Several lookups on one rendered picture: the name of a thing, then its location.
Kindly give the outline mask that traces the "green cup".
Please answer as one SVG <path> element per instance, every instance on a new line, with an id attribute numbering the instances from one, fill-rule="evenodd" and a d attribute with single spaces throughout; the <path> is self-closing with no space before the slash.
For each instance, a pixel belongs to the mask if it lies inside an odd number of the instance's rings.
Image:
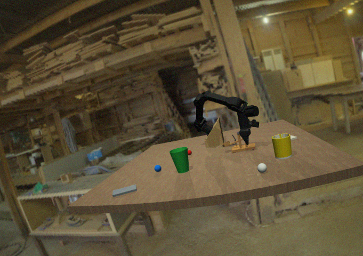
<path id="1" fill-rule="evenodd" d="M 170 151 L 171 158 L 175 164 L 178 173 L 189 171 L 188 148 L 181 147 Z"/>

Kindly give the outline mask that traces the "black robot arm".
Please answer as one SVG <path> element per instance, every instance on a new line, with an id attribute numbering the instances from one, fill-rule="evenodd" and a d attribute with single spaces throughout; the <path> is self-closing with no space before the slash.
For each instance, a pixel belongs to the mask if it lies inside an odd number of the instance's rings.
<path id="1" fill-rule="evenodd" d="M 240 119 L 259 115 L 259 108 L 257 106 L 247 106 L 248 103 L 238 97 L 225 97 L 210 91 L 203 92 L 202 94 L 200 93 L 193 101 L 194 105 L 196 106 L 196 120 L 194 122 L 194 126 L 198 132 L 201 132 L 202 130 L 208 135 L 210 134 L 213 127 L 207 125 L 207 121 L 205 118 L 203 118 L 204 103 L 206 101 L 211 101 L 226 106 L 228 109 L 237 112 L 237 116 Z M 241 105 L 242 107 L 240 107 Z M 259 122 L 257 122 L 255 119 L 252 121 L 249 121 L 248 119 L 248 127 L 251 128 L 251 126 L 259 127 Z"/>

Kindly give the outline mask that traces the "white ball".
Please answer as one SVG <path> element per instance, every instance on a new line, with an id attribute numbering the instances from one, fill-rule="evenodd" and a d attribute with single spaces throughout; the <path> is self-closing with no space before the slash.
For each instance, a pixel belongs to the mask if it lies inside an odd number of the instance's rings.
<path id="1" fill-rule="evenodd" d="M 263 173 L 263 172 L 265 172 L 267 170 L 267 166 L 265 164 L 261 163 L 261 164 L 258 165 L 257 170 L 259 172 Z"/>

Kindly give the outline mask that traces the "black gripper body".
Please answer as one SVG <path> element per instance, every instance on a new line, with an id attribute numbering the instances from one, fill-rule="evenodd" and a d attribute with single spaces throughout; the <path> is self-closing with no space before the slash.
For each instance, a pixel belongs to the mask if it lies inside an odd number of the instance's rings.
<path id="1" fill-rule="evenodd" d="M 248 117 L 242 119 L 239 118 L 238 123 L 240 126 L 240 136 L 251 134 L 250 128 L 248 127 Z"/>

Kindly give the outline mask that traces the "yellow cup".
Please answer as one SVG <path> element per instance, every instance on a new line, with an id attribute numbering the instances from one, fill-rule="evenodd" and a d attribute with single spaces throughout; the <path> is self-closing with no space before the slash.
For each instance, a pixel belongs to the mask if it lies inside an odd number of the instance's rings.
<path id="1" fill-rule="evenodd" d="M 278 134 L 272 137 L 275 158 L 287 159 L 292 156 L 290 134 Z"/>

